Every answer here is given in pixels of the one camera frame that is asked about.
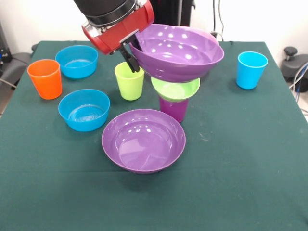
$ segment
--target black cylinder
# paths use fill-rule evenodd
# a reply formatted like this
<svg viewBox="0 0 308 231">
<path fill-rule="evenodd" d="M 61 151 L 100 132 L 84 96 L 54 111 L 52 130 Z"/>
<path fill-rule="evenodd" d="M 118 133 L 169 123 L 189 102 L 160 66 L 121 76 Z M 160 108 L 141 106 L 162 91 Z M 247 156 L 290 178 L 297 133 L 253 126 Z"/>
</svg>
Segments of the black cylinder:
<svg viewBox="0 0 308 231">
<path fill-rule="evenodd" d="M 77 7 L 85 16 L 99 16 L 109 13 L 126 0 L 74 0 Z"/>
<path fill-rule="evenodd" d="M 74 0 L 80 11 L 95 27 L 112 26 L 127 17 L 137 0 Z"/>
</svg>

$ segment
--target orange cup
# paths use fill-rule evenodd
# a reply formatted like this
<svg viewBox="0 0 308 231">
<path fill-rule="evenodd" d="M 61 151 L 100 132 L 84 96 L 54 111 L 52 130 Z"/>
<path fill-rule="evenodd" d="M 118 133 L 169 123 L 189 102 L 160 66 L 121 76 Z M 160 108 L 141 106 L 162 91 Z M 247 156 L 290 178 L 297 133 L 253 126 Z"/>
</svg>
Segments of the orange cup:
<svg viewBox="0 0 308 231">
<path fill-rule="evenodd" d="M 53 100 L 62 94 L 60 65 L 52 59 L 41 59 L 32 63 L 28 74 L 41 98 Z"/>
</svg>

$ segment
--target purple bowl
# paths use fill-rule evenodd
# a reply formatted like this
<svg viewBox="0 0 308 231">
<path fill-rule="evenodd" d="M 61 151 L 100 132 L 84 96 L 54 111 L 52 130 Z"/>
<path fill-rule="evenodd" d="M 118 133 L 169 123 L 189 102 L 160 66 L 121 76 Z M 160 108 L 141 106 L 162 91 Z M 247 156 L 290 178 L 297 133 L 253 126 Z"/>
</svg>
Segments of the purple bowl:
<svg viewBox="0 0 308 231">
<path fill-rule="evenodd" d="M 118 115 L 103 131 L 102 146 L 121 168 L 139 174 L 158 172 L 182 154 L 186 137 L 171 116 L 151 109 Z"/>
<path fill-rule="evenodd" d="M 200 78 L 224 57 L 219 44 L 183 27 L 152 24 L 136 35 L 142 51 L 130 48 L 138 64 L 163 81 Z"/>
</svg>

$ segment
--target green tablecloth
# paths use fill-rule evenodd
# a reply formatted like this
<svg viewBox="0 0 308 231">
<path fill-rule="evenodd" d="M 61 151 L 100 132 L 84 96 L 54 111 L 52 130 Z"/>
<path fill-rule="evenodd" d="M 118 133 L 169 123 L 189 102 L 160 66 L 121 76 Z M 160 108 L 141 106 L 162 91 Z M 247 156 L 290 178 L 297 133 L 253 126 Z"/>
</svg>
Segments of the green tablecloth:
<svg viewBox="0 0 308 231">
<path fill-rule="evenodd" d="M 33 61 L 89 42 L 44 41 Z M 111 99 L 109 122 L 136 108 L 159 109 L 146 78 L 142 97 L 120 97 L 119 53 L 100 54 L 94 75 L 63 77 L 63 94 L 42 100 L 27 73 L 0 120 L 1 231 L 281 231 L 308 228 L 308 126 L 264 43 L 223 42 L 223 61 L 202 78 L 182 126 L 187 144 L 170 168 L 135 175 L 113 164 L 103 128 L 71 130 L 58 114 L 69 92 Z M 237 55 L 266 55 L 255 90 L 235 84 Z"/>
</svg>

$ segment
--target white wall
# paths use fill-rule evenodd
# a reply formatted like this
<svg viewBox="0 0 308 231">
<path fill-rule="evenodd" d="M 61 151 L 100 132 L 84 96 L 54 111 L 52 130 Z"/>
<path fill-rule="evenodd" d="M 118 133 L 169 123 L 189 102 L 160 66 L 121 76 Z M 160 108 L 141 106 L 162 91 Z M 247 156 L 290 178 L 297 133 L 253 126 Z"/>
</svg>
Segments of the white wall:
<svg viewBox="0 0 308 231">
<path fill-rule="evenodd" d="M 195 3 L 191 26 L 212 31 L 212 0 Z M 265 41 L 277 63 L 284 58 L 286 46 L 308 53 L 308 0 L 221 0 L 220 4 L 225 40 Z M 220 32 L 218 14 L 216 25 Z"/>
<path fill-rule="evenodd" d="M 212 0 L 195 2 L 191 26 L 210 32 Z M 283 59 L 288 45 L 308 53 L 307 9 L 307 0 L 221 0 L 224 38 L 265 41 L 277 62 Z M 0 21 L 13 53 L 30 51 L 41 40 L 87 40 L 81 30 L 86 19 L 73 0 L 0 0 Z"/>
<path fill-rule="evenodd" d="M 41 40 L 88 40 L 73 0 L 0 0 L 0 22 L 11 52 L 30 52 Z"/>
</svg>

